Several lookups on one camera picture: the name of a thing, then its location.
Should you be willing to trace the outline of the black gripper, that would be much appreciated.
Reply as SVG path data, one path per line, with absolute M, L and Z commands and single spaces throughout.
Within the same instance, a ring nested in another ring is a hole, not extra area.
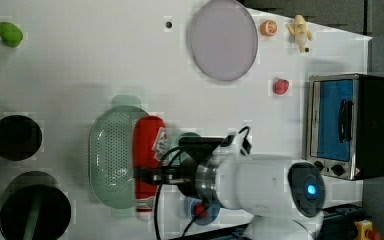
M 187 197 L 213 200 L 209 168 L 212 154 L 192 158 L 183 147 L 178 146 L 170 149 L 162 159 L 166 160 L 172 153 L 175 155 L 160 169 L 135 168 L 134 177 L 149 178 L 146 180 L 149 185 L 176 185 Z

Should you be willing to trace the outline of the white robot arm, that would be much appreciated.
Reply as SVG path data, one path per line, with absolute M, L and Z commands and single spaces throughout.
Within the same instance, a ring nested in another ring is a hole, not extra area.
M 136 167 L 150 185 L 176 185 L 183 195 L 253 216 L 251 240 L 316 240 L 323 224 L 325 184 L 316 167 L 290 157 L 221 149 L 173 149 L 188 157 L 158 167 Z

